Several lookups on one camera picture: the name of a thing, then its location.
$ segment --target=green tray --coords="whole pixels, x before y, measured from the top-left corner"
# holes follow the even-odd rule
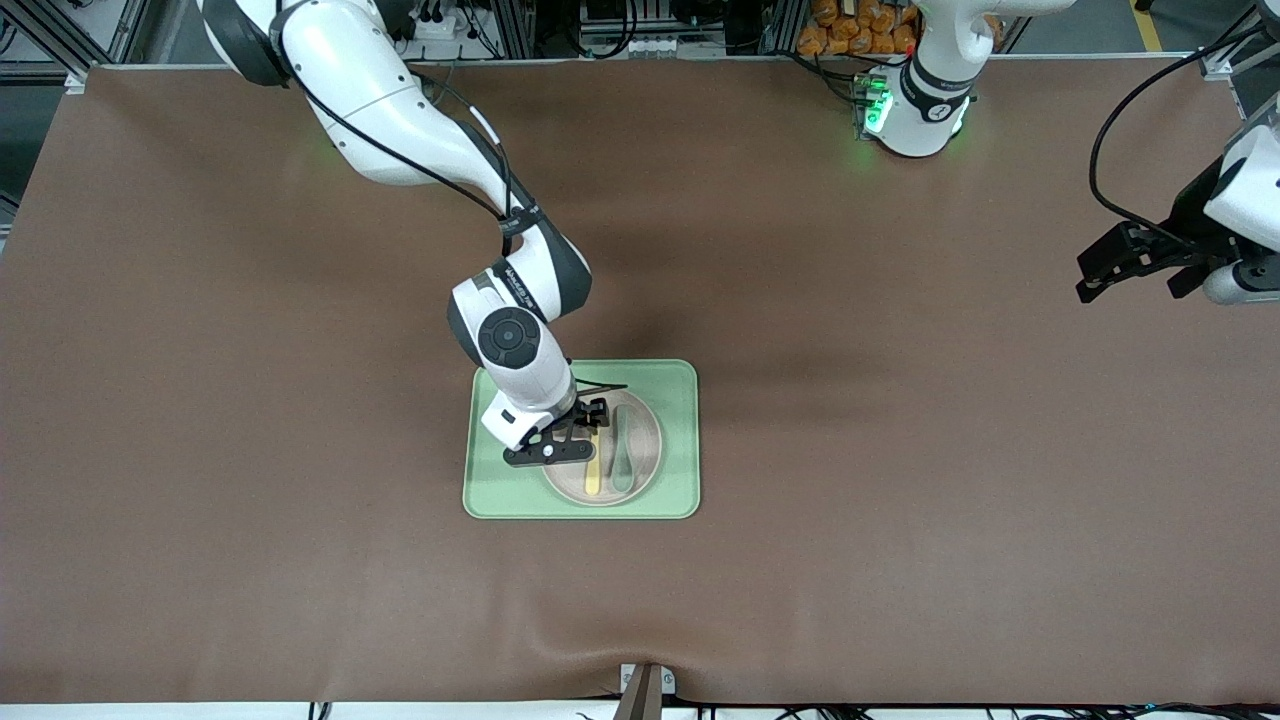
[[[484,370],[471,388],[467,465],[462,506],[483,520],[677,520],[701,498],[698,438],[698,373],[684,360],[575,360],[573,374],[625,383],[653,410],[662,429],[662,455],[644,488],[609,506],[585,506],[561,495],[541,468],[512,468],[502,445],[480,424],[497,389]]]

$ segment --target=cable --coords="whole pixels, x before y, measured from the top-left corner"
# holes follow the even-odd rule
[[[1236,18],[1234,23],[1231,23],[1230,26],[1228,26],[1228,28],[1222,31],[1222,35],[1217,36],[1217,40],[1215,40],[1213,42],[1217,42],[1219,40],[1222,40],[1224,37],[1226,37],[1226,36],[1231,35],[1233,32],[1235,32],[1235,29],[1238,27],[1240,27],[1242,24],[1244,24],[1244,20],[1249,19],[1249,17],[1253,15],[1253,13],[1256,10],[1257,10],[1257,5],[1249,4],[1249,6],[1244,9],[1244,13],[1242,13],[1240,17]]]
[[[288,19],[285,19],[284,22],[285,22],[285,24],[288,24]],[[288,53],[284,50],[284,42],[280,42],[280,59],[284,61],[284,64],[287,67],[293,67],[293,63],[289,61]],[[320,110],[325,115],[329,115],[329,118],[332,118],[335,123],[338,123],[339,126],[342,126],[343,128],[346,128],[347,132],[355,135],[356,137],[364,140],[369,145],[372,145],[374,147],[376,147],[376,149],[381,150],[383,152],[390,155],[392,158],[396,158],[401,163],[404,163],[406,165],[408,165],[410,168],[413,168],[415,170],[422,173],[424,176],[426,176],[426,177],[429,177],[429,178],[439,182],[444,187],[448,187],[449,190],[453,190],[454,192],[457,192],[458,195],[462,195],[463,197],[466,197],[467,200],[475,202],[476,205],[484,208],[484,210],[486,213],[489,213],[490,215],[493,215],[494,219],[498,220],[499,223],[507,219],[507,217],[503,215],[502,211],[499,211],[497,208],[494,208],[489,202],[481,200],[480,196],[477,196],[476,193],[474,193],[470,190],[462,187],[461,184],[451,181],[449,178],[442,176],[440,173],[436,173],[435,170],[431,170],[430,168],[422,167],[421,164],[419,164],[419,163],[416,163],[416,161],[406,158],[404,155],[402,155],[402,154],[392,150],[390,147],[387,147],[385,145],[383,145],[381,142],[374,140],[372,137],[370,137],[367,133],[365,133],[360,128],[352,126],[351,123],[347,122],[346,118],[338,115],[338,113],[334,113],[328,105],[325,105],[319,97],[316,97],[315,94],[311,92],[311,90],[307,87],[307,85],[305,82],[302,82],[301,77],[293,76],[293,79],[297,81],[298,87],[302,88],[303,95],[306,95],[307,99],[311,100],[311,102],[315,104],[316,108],[320,108]],[[461,95],[458,95],[457,91],[452,91],[452,92],[456,96],[461,97]],[[509,196],[511,195],[509,188],[507,188],[507,190],[508,190],[507,195]]]
[[[577,8],[576,0],[568,0],[564,5],[568,10],[566,12],[566,19],[571,20],[564,24],[564,40],[568,42],[570,47],[575,53],[584,58],[594,58],[596,60],[608,60],[609,58],[617,56],[620,53],[631,46],[631,41],[636,38],[636,32],[640,29],[640,9],[636,6],[636,0],[627,0],[627,8],[631,10],[631,28],[627,29],[627,13],[622,13],[622,36],[618,37],[618,44],[603,55],[596,55],[591,50],[584,49],[577,40],[573,37],[573,26],[576,24],[581,29],[581,20],[573,17],[572,10]]]
[[[822,69],[822,61],[818,60],[817,55],[813,56],[813,65],[818,68],[818,76],[822,78],[822,83],[827,86],[827,90],[829,90],[832,95],[840,97],[841,100],[844,100],[850,105],[855,105],[858,102],[856,100],[854,100],[851,95],[845,95],[838,87],[831,83],[831,77],[827,74],[826,70]]]
[[[458,67],[458,61],[457,60],[449,63],[449,72],[444,74],[444,82],[440,83],[442,86],[448,86],[449,85],[449,81],[453,79],[453,70],[457,67]],[[410,68],[408,72],[413,73],[413,68]],[[413,73],[413,74],[416,74],[417,77],[420,77],[422,79],[426,79],[426,76],[422,76],[422,74],[419,74],[419,73]],[[435,96],[435,97],[431,99],[431,106],[433,108],[435,108],[436,105],[439,105],[440,100],[444,100],[444,92],[443,91],[442,92],[433,92],[431,95]]]
[[[476,14],[475,5],[471,4],[472,0],[462,0],[458,8],[462,9],[462,14],[467,17],[467,24],[476,31],[476,38],[480,40],[480,45],[493,55],[494,60],[500,60],[502,54],[498,53],[498,46],[489,40],[489,33],[485,32],[484,24],[480,22],[480,17]]]
[[[5,53],[9,51],[9,47],[13,45],[13,41],[17,37],[18,37],[18,26],[9,24],[9,20],[0,18],[0,42],[4,44],[4,46],[0,47],[0,55],[4,55]]]
[[[735,47],[746,47],[748,45],[756,45],[756,44],[760,42],[760,40],[763,37],[764,37],[764,33],[760,33],[760,35],[756,35],[753,40],[748,40],[745,42],[735,42],[733,45],[727,45],[727,44],[723,44],[723,42],[717,42],[717,44],[712,45],[712,47],[717,47],[719,50],[733,50]]]
[[[1176,60],[1176,61],[1171,63],[1170,65],[1160,69],[1156,74],[1153,74],[1149,78],[1142,81],[1142,83],[1138,85],[1138,87],[1133,88],[1133,91],[1130,91],[1129,95],[1125,95],[1124,100],[1121,100],[1120,104],[1115,106],[1115,110],[1111,110],[1111,114],[1107,115],[1106,122],[1102,123],[1102,127],[1098,129],[1098,136],[1093,140],[1093,150],[1089,151],[1089,192],[1093,193],[1093,199],[1097,200],[1100,205],[1102,205],[1107,210],[1111,210],[1116,215],[1120,215],[1121,218],[1125,218],[1126,220],[1132,220],[1134,223],[1138,223],[1139,225],[1146,227],[1151,232],[1153,232],[1156,234],[1160,234],[1160,236],[1164,236],[1166,240],[1169,240],[1171,242],[1175,242],[1175,243],[1185,247],[1187,250],[1190,250],[1193,252],[1198,252],[1198,249],[1190,241],[1187,241],[1187,240],[1183,240],[1181,237],[1178,237],[1176,234],[1166,231],[1165,228],[1160,227],[1158,224],[1148,220],[1147,218],[1143,218],[1142,215],[1134,213],[1133,210],[1129,210],[1128,208],[1123,208],[1123,206],[1112,202],[1110,199],[1107,199],[1107,196],[1102,195],[1102,191],[1098,188],[1098,152],[1102,150],[1102,141],[1106,138],[1107,131],[1110,131],[1111,126],[1116,122],[1116,118],[1119,118],[1120,113],[1123,113],[1124,109],[1128,108],[1129,104],[1133,102],[1133,100],[1135,97],[1138,97],[1139,95],[1142,95],[1142,92],[1144,90],[1147,90],[1148,87],[1151,87],[1152,85],[1155,85],[1156,82],[1158,82],[1165,76],[1167,76],[1167,74],[1170,74],[1170,73],[1172,73],[1172,72],[1175,72],[1175,70],[1178,70],[1180,68],[1184,68],[1184,67],[1187,67],[1187,65],[1189,65],[1189,64],[1199,60],[1201,58],[1206,58],[1206,56],[1208,56],[1208,55],[1211,55],[1213,53],[1217,53],[1222,47],[1226,47],[1228,45],[1231,45],[1233,42],[1238,42],[1238,41],[1245,40],[1245,38],[1248,38],[1252,35],[1262,32],[1262,28],[1263,28],[1263,26],[1258,24],[1258,26],[1256,26],[1253,28],[1249,28],[1247,31],[1238,32],[1238,33],[1231,35],[1229,37],[1224,37],[1224,38],[1219,40],[1215,44],[1208,45],[1207,47],[1201,47],[1199,50],[1192,53],[1190,55],[1188,55],[1188,56],[1185,56],[1185,58],[1183,58],[1180,60]]]
[[[588,386],[588,387],[594,387],[594,388],[599,389],[600,392],[608,392],[611,389],[627,389],[627,386],[618,384],[618,383],[598,383],[595,380],[588,380],[588,379],[584,379],[584,378],[573,378],[573,379],[577,380],[579,384],[584,384],[584,386]]]
[[[1036,714],[1036,715],[1023,715],[1019,716],[1018,711],[1010,708],[1014,717],[1018,720],[1134,720],[1143,715],[1149,715],[1152,712],[1196,712],[1199,715],[1213,715],[1217,717],[1224,717],[1226,720],[1252,720],[1248,712],[1236,712],[1228,707],[1210,707],[1203,705],[1188,705],[1181,702],[1167,702],[1164,705],[1146,705],[1142,707],[1101,707],[1101,706],[1088,706],[1088,707],[1061,707],[1057,708],[1061,715],[1048,715],[1048,714]]]
[[[463,97],[462,94],[457,91],[457,88],[454,88],[452,85],[449,85],[449,78],[453,77],[453,67],[452,65],[449,67],[449,74],[444,77],[444,82],[440,82],[440,81],[438,81],[438,79],[435,79],[433,77],[425,76],[422,73],[413,72],[413,68],[410,68],[408,72],[412,73],[412,74],[415,74],[415,76],[417,76],[419,78],[421,78],[422,82],[429,82],[429,83],[439,87],[444,92],[448,92],[454,99],[457,99],[458,102],[462,102],[467,108],[468,111],[471,111],[472,114],[476,114],[480,118],[484,118],[484,113],[480,113],[479,108],[476,108],[475,105],[472,105],[470,100],[467,100],[466,97]],[[493,132],[494,137],[498,137],[498,133],[493,129],[493,126],[490,126],[488,120],[483,120],[483,123],[484,123],[486,131]],[[503,209],[503,218],[509,218],[511,217],[511,160],[507,159],[507,149],[506,149],[506,146],[503,146],[500,137],[498,137],[498,142],[489,142],[489,147],[492,147],[493,151],[502,159],[502,187],[503,187],[504,195],[506,195],[506,197],[504,197],[506,206]],[[502,254],[502,256],[506,258],[507,255],[511,255],[511,238],[503,238],[503,254]]]
[[[1034,15],[1023,18],[1023,24],[1018,28],[1018,35],[1005,38],[1005,46],[1000,49],[1002,55],[1009,55],[1014,51],[1014,46],[1018,45],[1018,41],[1021,40],[1024,35],[1027,35],[1027,28],[1032,27],[1032,20],[1034,19]]]
[[[783,58],[791,58],[792,60],[799,63],[801,68],[809,70],[810,73],[818,74],[818,68],[799,53],[794,53],[791,50],[774,50],[772,55],[782,55]],[[901,60],[882,60],[881,58],[872,58],[870,55],[844,55],[844,58],[861,60],[864,63],[870,63],[873,65],[879,65],[882,68],[901,68],[902,65],[906,65],[911,60],[910,56],[902,58]],[[829,73],[829,72],[827,74],[831,77],[836,77],[838,79],[854,79],[854,76],[851,74],[837,76],[836,73]]]

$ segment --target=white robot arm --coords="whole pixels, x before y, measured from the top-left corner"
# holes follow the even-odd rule
[[[1203,287],[1219,305],[1280,300],[1280,95],[1228,141],[1157,227],[1164,232],[1125,220],[1082,252],[1080,301],[1169,268],[1181,268],[1167,282],[1174,297]]]
[[[991,58],[993,36],[986,14],[1046,15],[1075,0],[916,0],[924,35],[902,67],[873,72],[883,76],[888,97],[867,133],[909,158],[942,150],[969,108],[969,91]]]
[[[260,85],[293,79],[338,151],[385,184],[440,182],[499,222],[520,249],[453,288],[448,323],[498,395],[481,420],[507,461],[588,460],[590,443],[553,438],[564,424],[603,424],[600,405],[579,400],[568,361],[548,323],[582,306],[591,273],[577,249],[515,178],[500,141],[436,110],[396,54],[372,0],[202,0],[210,40],[242,76]],[[488,202],[461,184],[470,184]]]

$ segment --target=beige plate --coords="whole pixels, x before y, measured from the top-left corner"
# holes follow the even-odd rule
[[[609,401],[609,427],[599,428],[595,436],[595,457],[586,462],[548,465],[547,479],[566,498],[579,505],[608,506],[626,502],[640,495],[653,479],[662,459],[662,430],[653,410],[639,397],[625,389],[613,389],[590,397]],[[618,414],[626,414],[625,447],[631,465],[621,456]]]

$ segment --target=table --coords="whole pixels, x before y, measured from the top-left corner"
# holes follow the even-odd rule
[[[1275,310],[1073,291],[1161,63],[993,61],[929,160],[787,63],[460,69],[596,273],[562,346],[700,373],[675,523],[463,512],[492,219],[297,91],[95,70],[0,264],[0,701],[1280,701]],[[1149,95],[1102,182],[1162,217],[1238,117]]]

